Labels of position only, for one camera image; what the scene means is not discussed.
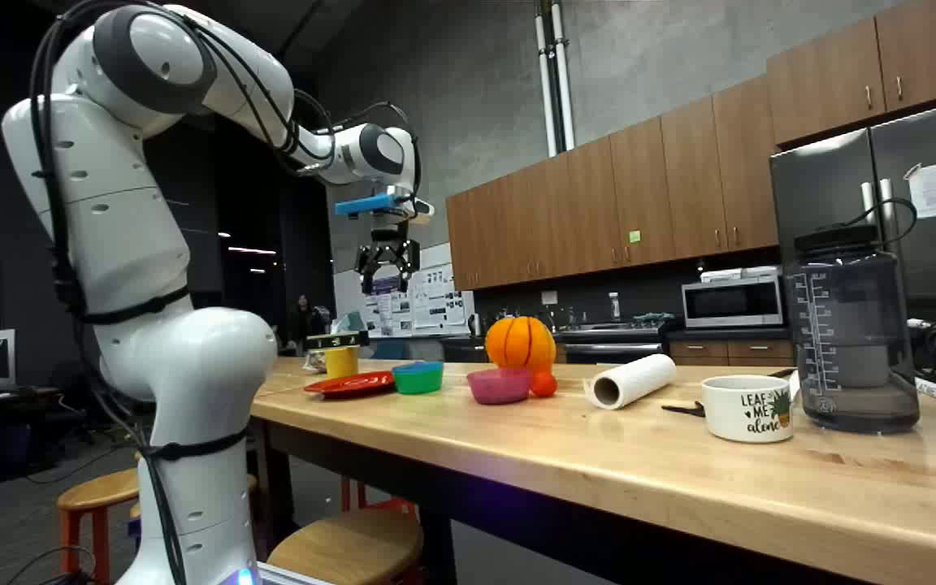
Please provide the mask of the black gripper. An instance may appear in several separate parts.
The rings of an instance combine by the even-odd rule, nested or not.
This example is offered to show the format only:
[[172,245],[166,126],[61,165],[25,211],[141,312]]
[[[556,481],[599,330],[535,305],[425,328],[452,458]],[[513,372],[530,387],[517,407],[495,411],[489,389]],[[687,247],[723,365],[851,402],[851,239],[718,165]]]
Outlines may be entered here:
[[375,226],[369,245],[358,250],[365,295],[375,295],[375,273],[385,262],[394,262],[402,273],[402,289],[419,277],[419,245],[410,236],[406,220]]

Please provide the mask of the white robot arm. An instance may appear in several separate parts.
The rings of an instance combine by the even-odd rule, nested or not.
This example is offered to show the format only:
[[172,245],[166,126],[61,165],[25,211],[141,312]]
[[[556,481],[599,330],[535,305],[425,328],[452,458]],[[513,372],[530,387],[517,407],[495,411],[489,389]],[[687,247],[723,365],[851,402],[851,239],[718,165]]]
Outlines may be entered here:
[[119,585],[259,585],[248,425],[277,335],[248,308],[193,301],[189,245],[142,155],[189,114],[323,181],[372,185],[372,268],[413,270],[406,226],[433,213],[410,130],[303,126],[289,71],[230,26],[164,0],[76,0],[53,21],[0,132],[105,387],[152,411],[137,437],[141,548]]

